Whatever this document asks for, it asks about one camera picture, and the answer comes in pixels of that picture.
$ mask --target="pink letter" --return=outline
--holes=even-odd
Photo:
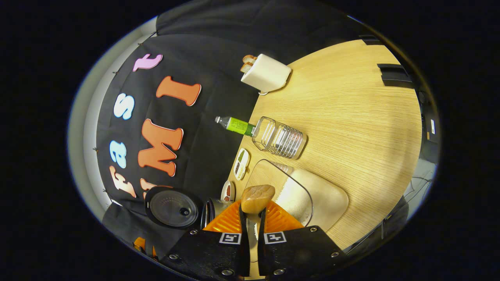
[[[159,54],[155,58],[149,58],[150,53],[147,53],[143,58],[138,58],[133,65],[132,71],[135,72],[137,69],[148,70],[157,66],[163,59],[163,55]]]

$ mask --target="light blue letter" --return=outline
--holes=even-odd
[[[127,148],[125,148],[125,144],[123,142],[118,143],[112,140],[109,143],[109,153],[111,154],[111,160],[118,163],[118,166],[120,166],[122,169],[125,169],[125,167],[127,166],[127,161],[125,160],[125,155],[127,155]]]
[[[130,119],[135,103],[133,96],[126,95],[125,93],[119,94],[114,103],[114,116],[118,118],[123,117],[123,120]]]

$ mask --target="black clip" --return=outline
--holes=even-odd
[[[366,45],[383,45],[382,42],[373,35],[360,35],[359,37]]]
[[[413,89],[412,79],[405,68],[399,64],[377,63],[382,72],[382,81],[385,86],[403,87]]]

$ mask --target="orange letter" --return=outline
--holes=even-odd
[[[148,190],[150,190],[150,189],[152,189],[152,188],[154,188],[154,187],[156,187],[156,186],[158,186],[158,184],[149,183],[149,182],[147,182],[147,181],[146,181],[145,179],[143,179],[143,178],[141,178],[141,179],[140,179],[140,187],[141,187],[143,190],[145,190],[145,191],[148,191]],[[142,193],[142,197],[143,197],[144,199],[146,199],[146,192],[143,192],[143,193]]]
[[[190,107],[195,104],[201,91],[202,85],[200,84],[186,85],[172,81],[172,77],[167,76],[159,84],[158,89],[156,90],[156,97],[174,97],[185,101],[186,105]]]
[[[117,170],[115,169],[115,167],[109,166],[109,171],[111,172],[111,178],[113,179],[114,187],[129,193],[135,198],[136,192],[134,191],[132,183],[126,182],[127,180],[121,174],[116,172]]]
[[[142,136],[153,146],[152,148],[139,151],[137,162],[139,166],[149,166],[161,170],[173,177],[176,174],[176,164],[173,162],[164,163],[162,161],[176,159],[177,155],[168,149],[169,145],[173,150],[181,147],[184,130],[181,128],[171,130],[153,124],[151,119],[146,119],[142,124]]]

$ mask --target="bread slice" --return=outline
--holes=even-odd
[[[256,56],[253,56],[251,54],[247,54],[246,56],[243,57],[243,62],[254,64],[256,59],[257,59]]]
[[[245,62],[239,71],[247,73],[252,68],[253,65],[254,64],[251,62]]]
[[[275,195],[275,187],[269,184],[250,186],[241,195],[241,210],[247,214],[258,214]]]

